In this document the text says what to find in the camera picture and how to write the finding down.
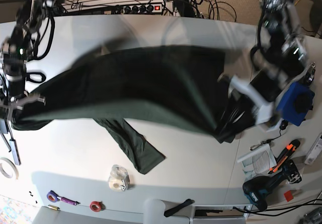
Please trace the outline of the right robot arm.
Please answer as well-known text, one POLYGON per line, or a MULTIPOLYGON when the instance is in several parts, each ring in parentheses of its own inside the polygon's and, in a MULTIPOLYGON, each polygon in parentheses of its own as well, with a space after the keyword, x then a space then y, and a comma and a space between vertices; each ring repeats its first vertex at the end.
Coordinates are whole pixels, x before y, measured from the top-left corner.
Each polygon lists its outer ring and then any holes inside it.
POLYGON ((27 81, 32 81, 26 64, 43 59, 49 52, 55 29, 51 8, 56 0, 25 0, 16 16, 16 25, 10 37, 1 44, 1 119, 10 121, 14 112, 25 105, 41 102, 45 98, 25 90, 27 81), (48 19, 51 23, 50 37, 45 52, 39 56, 40 27, 48 19))

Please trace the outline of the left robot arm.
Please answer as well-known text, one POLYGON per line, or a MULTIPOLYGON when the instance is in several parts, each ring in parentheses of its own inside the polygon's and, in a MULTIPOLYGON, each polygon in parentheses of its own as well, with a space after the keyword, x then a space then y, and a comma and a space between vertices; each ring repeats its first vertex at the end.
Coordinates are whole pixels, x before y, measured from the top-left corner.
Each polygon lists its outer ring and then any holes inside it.
POLYGON ((300 126, 312 108, 315 64, 309 60, 294 0, 260 0, 256 43, 250 50, 255 76, 221 75, 230 89, 219 133, 236 134, 282 122, 300 126))

